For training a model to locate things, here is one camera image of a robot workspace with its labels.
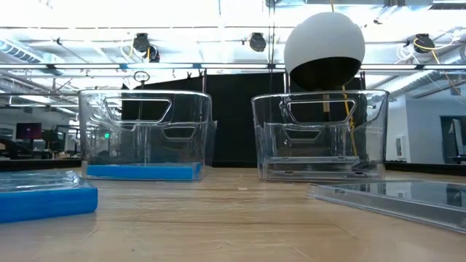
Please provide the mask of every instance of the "wooden table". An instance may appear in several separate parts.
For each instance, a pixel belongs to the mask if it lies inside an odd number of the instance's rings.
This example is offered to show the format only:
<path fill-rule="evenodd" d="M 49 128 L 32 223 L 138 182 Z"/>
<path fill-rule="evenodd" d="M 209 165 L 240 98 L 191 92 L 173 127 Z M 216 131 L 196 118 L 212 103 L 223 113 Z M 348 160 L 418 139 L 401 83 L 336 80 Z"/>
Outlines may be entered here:
<path fill-rule="evenodd" d="M 0 261 L 466 261 L 464 234 L 308 199 L 305 183 L 259 182 L 255 169 L 92 183 L 95 214 L 0 225 Z"/>

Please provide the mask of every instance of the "plastic bin handle cutout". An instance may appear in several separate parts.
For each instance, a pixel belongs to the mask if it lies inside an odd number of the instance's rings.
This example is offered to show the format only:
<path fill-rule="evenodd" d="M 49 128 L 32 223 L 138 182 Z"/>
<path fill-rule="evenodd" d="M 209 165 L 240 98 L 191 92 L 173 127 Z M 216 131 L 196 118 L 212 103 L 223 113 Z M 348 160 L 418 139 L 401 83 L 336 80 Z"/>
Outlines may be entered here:
<path fill-rule="evenodd" d="M 319 104 L 323 108 L 325 108 L 325 105 L 327 104 L 327 107 L 330 108 L 329 110 L 331 111 L 332 106 L 336 106 L 337 104 L 341 104 L 342 108 L 347 108 L 349 111 L 348 113 L 345 112 L 345 118 L 342 120 L 337 120 L 337 121 L 329 121 L 329 122 L 306 122 L 306 121 L 300 121 L 299 118 L 297 118 L 293 114 L 293 105 L 296 105 L 296 107 L 299 107 L 299 110 L 302 111 L 304 108 L 303 106 L 305 105 L 316 105 Z M 287 102 L 286 103 L 286 111 L 288 112 L 289 117 L 291 120 L 293 120 L 294 123 L 296 124 L 344 124 L 347 123 L 350 120 L 350 117 L 354 114 L 355 109 L 356 109 L 356 100 L 354 99 L 330 99 L 330 100 L 301 100 L 301 101 L 293 101 L 293 102 Z"/>
<path fill-rule="evenodd" d="M 143 102 L 154 102 L 158 104 L 164 104 L 166 106 L 166 109 L 163 111 L 162 115 L 158 119 L 151 119 L 151 120 L 143 120 L 143 119 L 132 119 L 132 120 L 122 120 L 120 117 L 115 116 L 112 113 L 112 110 L 110 109 L 110 105 L 114 104 L 122 104 L 124 101 L 132 101 L 132 102 L 140 102 L 139 106 L 142 106 Z M 110 116 L 110 119 L 117 123 L 117 124 L 122 124 L 122 123 L 127 123 L 127 124 L 142 124 L 142 123 L 147 123 L 147 124 L 157 124 L 162 122 L 165 117 L 167 116 L 168 112 L 172 108 L 172 101 L 169 98 L 105 98 L 103 100 L 103 104 L 105 106 L 105 109 L 108 112 L 108 115 Z"/>

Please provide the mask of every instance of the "exposed ceiling duct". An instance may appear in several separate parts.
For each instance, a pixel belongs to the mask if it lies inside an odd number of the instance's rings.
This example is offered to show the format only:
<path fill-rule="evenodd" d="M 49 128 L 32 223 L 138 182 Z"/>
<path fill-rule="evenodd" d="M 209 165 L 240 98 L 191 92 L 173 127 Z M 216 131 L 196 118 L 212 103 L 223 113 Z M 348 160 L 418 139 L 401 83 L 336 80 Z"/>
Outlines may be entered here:
<path fill-rule="evenodd" d="M 16 57 L 24 63 L 62 63 L 59 58 L 53 54 L 39 53 L 28 50 L 26 47 L 21 47 L 21 44 L 16 44 L 13 41 L 0 39 L 0 51 L 7 55 Z M 59 76 L 63 74 L 62 71 L 52 69 L 46 71 L 47 73 Z"/>
<path fill-rule="evenodd" d="M 462 45 L 461 47 L 442 55 L 441 60 L 443 64 L 466 63 L 466 46 Z M 440 71 L 426 70 L 409 76 L 399 76 L 375 87 L 374 89 L 387 90 L 391 93 L 391 96 L 396 97 L 425 86 L 432 81 L 437 81 L 441 77 L 442 73 Z"/>

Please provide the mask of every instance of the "hanging cable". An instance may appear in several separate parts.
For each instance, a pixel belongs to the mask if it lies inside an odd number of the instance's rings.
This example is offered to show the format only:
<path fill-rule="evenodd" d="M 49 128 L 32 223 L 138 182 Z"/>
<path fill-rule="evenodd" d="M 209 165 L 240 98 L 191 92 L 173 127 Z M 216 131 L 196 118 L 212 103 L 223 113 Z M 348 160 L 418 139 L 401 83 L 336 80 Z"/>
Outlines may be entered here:
<path fill-rule="evenodd" d="M 269 73 L 270 73 L 270 80 L 269 80 L 269 93 L 273 93 L 272 91 L 272 82 L 273 82 L 273 66 L 274 66 L 274 54 L 275 54 L 275 1 L 272 3 L 273 8 L 273 22 L 272 22 L 272 32 L 270 28 L 269 22 Z M 272 18 L 271 8 L 269 7 L 269 19 Z"/>
<path fill-rule="evenodd" d="M 419 41 L 419 39 L 415 39 L 415 40 L 413 41 L 413 44 L 414 44 L 415 46 L 419 47 L 419 48 L 422 48 L 422 49 L 425 49 L 425 50 L 430 50 L 430 51 L 433 51 L 433 50 L 440 50 L 440 49 L 443 49 L 443 48 L 445 48 L 445 47 L 449 47 L 449 46 L 451 46 L 451 45 L 455 42 L 454 38 L 451 38 L 451 41 L 450 41 L 448 44 L 445 44 L 445 45 L 443 45 L 443 46 L 441 46 L 441 47 L 434 47 L 434 48 L 432 48 L 432 47 L 423 47 L 422 45 L 417 44 L 418 41 Z"/>
<path fill-rule="evenodd" d="M 350 107 L 348 106 L 348 101 L 346 100 L 348 98 L 348 95 L 346 93 L 344 93 L 343 97 L 345 99 L 344 108 L 345 108 L 345 110 L 347 112 L 347 116 L 349 116 L 350 115 Z M 355 129 L 355 121 L 354 121 L 352 116 L 349 118 L 349 128 L 351 129 L 349 131 L 349 135 L 351 136 L 352 152 L 353 152 L 353 154 L 355 156 L 357 156 L 358 155 L 358 149 L 356 148 L 355 134 L 353 132 L 353 130 Z"/>
<path fill-rule="evenodd" d="M 437 58 L 437 55 L 435 55 L 435 53 L 434 53 L 433 51 L 432 51 L 432 53 L 433 53 L 433 55 L 434 55 L 435 61 L 436 61 L 437 63 L 440 64 L 440 61 L 439 61 L 439 59 Z M 419 60 L 417 60 L 417 58 L 416 58 L 415 56 L 413 56 L 413 59 L 416 61 L 416 63 L 421 64 L 421 63 L 419 62 Z M 427 78 L 432 82 L 432 84 L 434 84 L 440 91 L 444 91 L 444 89 L 442 89 L 442 87 L 440 87 L 437 83 L 435 83 L 435 81 L 434 81 L 432 78 L 430 78 L 429 75 L 426 75 L 426 76 L 427 76 Z M 460 104 L 466 106 L 466 103 L 463 103 L 461 100 L 456 99 L 456 98 L 454 98 L 454 99 L 455 99 L 455 101 L 457 101 L 458 103 L 460 103 Z"/>
<path fill-rule="evenodd" d="M 438 59 L 438 57 L 437 57 L 437 55 L 435 54 L 434 51 L 432 51 L 432 55 L 433 55 L 435 61 L 437 61 L 437 64 L 440 65 L 440 61 L 439 61 L 439 59 Z M 449 84 L 451 85 L 451 87 L 453 87 L 453 89 L 458 93 L 458 95 L 460 95 L 462 98 L 466 98 L 464 95 L 461 94 L 461 91 L 454 85 L 454 83 L 450 79 L 449 75 L 445 71 L 443 73 L 445 74 L 446 78 L 448 79 Z"/>

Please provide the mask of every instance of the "ceiling fixture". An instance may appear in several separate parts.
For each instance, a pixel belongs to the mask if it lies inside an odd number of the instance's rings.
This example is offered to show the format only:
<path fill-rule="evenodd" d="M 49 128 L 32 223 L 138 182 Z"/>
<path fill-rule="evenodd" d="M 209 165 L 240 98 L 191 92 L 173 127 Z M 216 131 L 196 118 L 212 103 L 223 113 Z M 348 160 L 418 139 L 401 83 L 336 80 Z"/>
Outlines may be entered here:
<path fill-rule="evenodd" d="M 418 52 L 419 54 L 426 54 L 435 48 L 434 41 L 429 38 L 428 33 L 418 33 L 416 35 L 415 40 L 413 41 L 414 44 L 414 51 Z"/>
<path fill-rule="evenodd" d="M 267 46 L 267 43 L 264 39 L 264 34 L 253 33 L 249 41 L 249 46 L 252 50 L 256 52 L 263 52 L 265 50 L 265 47 Z"/>
<path fill-rule="evenodd" d="M 322 12 L 293 29 L 285 44 L 285 66 L 306 90 L 340 90 L 359 71 L 365 52 L 358 25 L 341 13 Z"/>
<path fill-rule="evenodd" d="M 158 63 L 160 62 L 159 50 L 151 45 L 148 36 L 147 33 L 136 34 L 136 37 L 133 39 L 133 48 L 143 53 L 143 58 L 149 58 L 150 63 Z"/>

